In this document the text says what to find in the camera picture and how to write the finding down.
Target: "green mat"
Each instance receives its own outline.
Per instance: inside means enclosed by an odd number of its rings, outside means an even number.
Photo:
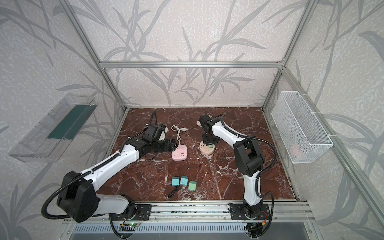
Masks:
[[[64,117],[47,138],[73,140],[97,105],[78,104]]]

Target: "beige round power strip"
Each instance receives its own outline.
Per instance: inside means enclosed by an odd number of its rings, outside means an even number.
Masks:
[[[204,154],[204,155],[209,155],[209,154],[211,154],[211,153],[214,152],[214,150],[215,150],[215,145],[212,144],[212,145],[207,146],[207,145],[205,145],[205,144],[203,143],[203,141],[201,141],[199,149],[200,149],[200,151],[201,151],[202,154]]]

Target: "leaf pattern wallpaper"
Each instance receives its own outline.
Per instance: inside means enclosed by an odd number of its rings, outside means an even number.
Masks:
[[[70,2],[102,61],[278,61],[307,0]],[[142,107],[261,106],[276,72],[108,69],[126,105]]]
[[[44,219],[42,203],[67,172],[103,159],[123,116],[69,21],[55,13],[57,4],[0,2],[0,239],[54,239],[62,220]],[[10,157],[67,93],[93,96],[97,107],[59,161],[24,163]]]
[[[384,196],[384,1],[319,1],[288,68]],[[266,112],[280,154],[301,200],[307,200],[325,239],[384,239],[384,230],[331,150],[293,165]]]

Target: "white power cord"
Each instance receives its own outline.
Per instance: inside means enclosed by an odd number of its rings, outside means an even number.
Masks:
[[[186,127],[178,128],[176,125],[173,125],[173,126],[171,127],[171,129],[172,129],[173,131],[177,131],[177,140],[179,141],[179,145],[180,145],[180,140],[181,140],[181,137],[180,137],[180,131],[187,131],[188,128],[186,128]]]

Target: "brown marble surface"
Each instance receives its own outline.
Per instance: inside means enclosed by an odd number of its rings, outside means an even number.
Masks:
[[[271,134],[261,108],[158,108],[157,121],[165,124],[167,138],[177,137],[172,125],[187,127],[181,132],[181,144],[188,147],[188,158],[174,161],[171,153],[147,154],[128,165],[110,178],[99,190],[99,194],[126,194],[136,201],[164,201],[173,190],[172,177],[187,176],[197,182],[196,192],[181,187],[170,200],[241,200],[244,194],[242,174],[237,170],[233,149],[223,140],[215,146],[211,157],[199,151],[203,129],[196,125],[203,114],[216,116],[226,113],[224,120],[237,131],[253,135],[269,142]],[[128,136],[140,132],[148,123],[153,108],[131,108],[115,143],[117,151]],[[264,143],[261,148],[266,158],[264,167],[273,159],[272,150]],[[275,199],[294,199],[280,159],[261,177],[261,192],[271,191]]]

